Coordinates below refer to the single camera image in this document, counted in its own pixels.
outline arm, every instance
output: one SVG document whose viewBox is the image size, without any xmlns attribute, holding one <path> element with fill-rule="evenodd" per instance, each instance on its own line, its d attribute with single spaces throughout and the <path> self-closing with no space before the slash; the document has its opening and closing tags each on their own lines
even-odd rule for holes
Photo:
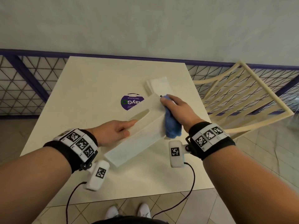
<svg viewBox="0 0 299 224">
<path fill-rule="evenodd" d="M 110 121 L 87 129 L 99 146 L 129 136 L 132 121 Z M 71 176 L 67 159 L 52 147 L 43 147 L 0 166 L 0 222 L 32 223 Z"/>
<path fill-rule="evenodd" d="M 186 132 L 203 121 L 180 98 L 161 98 Z M 203 160 L 204 168 L 237 223 L 297 223 L 299 197 L 236 146 L 228 146 Z"/>
</svg>

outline black pants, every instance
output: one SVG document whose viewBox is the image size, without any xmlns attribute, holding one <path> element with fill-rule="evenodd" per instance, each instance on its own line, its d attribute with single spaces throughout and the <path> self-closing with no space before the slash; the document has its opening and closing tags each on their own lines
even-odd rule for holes
<svg viewBox="0 0 299 224">
<path fill-rule="evenodd" d="M 167 222 L 158 219 L 149 219 L 137 216 L 120 216 L 116 218 L 100 220 L 93 224 L 167 224 Z"/>
</svg>

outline white shoe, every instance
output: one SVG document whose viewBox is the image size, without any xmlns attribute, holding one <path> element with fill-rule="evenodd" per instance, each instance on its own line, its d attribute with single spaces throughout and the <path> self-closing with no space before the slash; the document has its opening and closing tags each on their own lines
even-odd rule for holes
<svg viewBox="0 0 299 224">
<path fill-rule="evenodd" d="M 139 209 L 138 209 L 137 216 L 151 218 L 149 206 L 145 203 L 141 204 Z"/>
<path fill-rule="evenodd" d="M 108 209 L 105 219 L 111 219 L 117 215 L 119 215 L 117 208 L 115 206 L 112 206 Z"/>
</svg>

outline hand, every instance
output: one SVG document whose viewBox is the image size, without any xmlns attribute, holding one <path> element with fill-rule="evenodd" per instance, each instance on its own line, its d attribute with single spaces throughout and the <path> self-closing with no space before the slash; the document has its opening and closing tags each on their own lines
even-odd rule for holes
<svg viewBox="0 0 299 224">
<path fill-rule="evenodd" d="M 134 126 L 137 120 L 118 121 L 112 120 L 106 122 L 98 127 L 86 129 L 92 133 L 97 139 L 97 144 L 101 146 L 109 146 L 114 142 L 130 136 L 128 128 Z"/>
<path fill-rule="evenodd" d="M 183 125 L 187 133 L 193 125 L 204 121 L 198 117 L 192 108 L 186 102 L 182 101 L 181 98 L 169 94 L 167 94 L 167 96 L 169 96 L 172 101 L 161 97 L 161 103 L 169 108 L 172 115 L 180 124 Z"/>
</svg>

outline wristband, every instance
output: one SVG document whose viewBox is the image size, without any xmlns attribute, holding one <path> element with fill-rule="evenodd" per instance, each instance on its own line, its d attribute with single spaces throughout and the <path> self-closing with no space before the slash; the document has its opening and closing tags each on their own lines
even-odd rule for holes
<svg viewBox="0 0 299 224">
<path fill-rule="evenodd" d="M 97 150 L 97 140 L 87 130 L 72 129 L 58 135 L 45 146 L 57 149 L 69 162 L 72 173 L 88 161 Z"/>
<path fill-rule="evenodd" d="M 189 130 L 192 145 L 191 154 L 204 160 L 210 154 L 230 145 L 236 145 L 224 130 L 215 123 L 200 122 L 192 126 Z"/>
</svg>

